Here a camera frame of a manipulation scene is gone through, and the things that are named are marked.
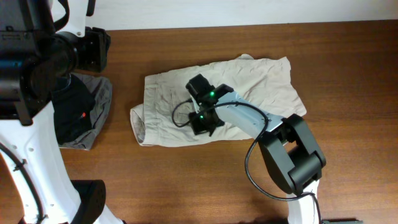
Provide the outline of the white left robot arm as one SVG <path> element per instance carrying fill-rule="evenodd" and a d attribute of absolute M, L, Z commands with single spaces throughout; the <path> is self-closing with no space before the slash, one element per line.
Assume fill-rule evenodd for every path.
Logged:
<path fill-rule="evenodd" d="M 102 180 L 69 178 L 53 120 L 56 79 L 106 66 L 110 37 L 86 25 L 94 11 L 94 1 L 1 2 L 1 155 L 22 223 L 119 223 Z"/>

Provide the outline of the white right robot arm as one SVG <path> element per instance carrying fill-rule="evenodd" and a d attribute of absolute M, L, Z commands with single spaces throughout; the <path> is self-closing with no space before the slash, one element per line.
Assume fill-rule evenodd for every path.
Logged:
<path fill-rule="evenodd" d="M 188 120 L 194 134 L 213 134 L 229 123 L 252 137 L 244 168 L 249 169 L 251 153 L 259 146 L 269 176 L 287 194 L 282 201 L 289 206 L 288 223 L 321 223 L 317 188 L 326 158 L 304 119 L 266 112 L 228 85 L 210 85 L 202 75 L 186 88 L 195 108 Z"/>

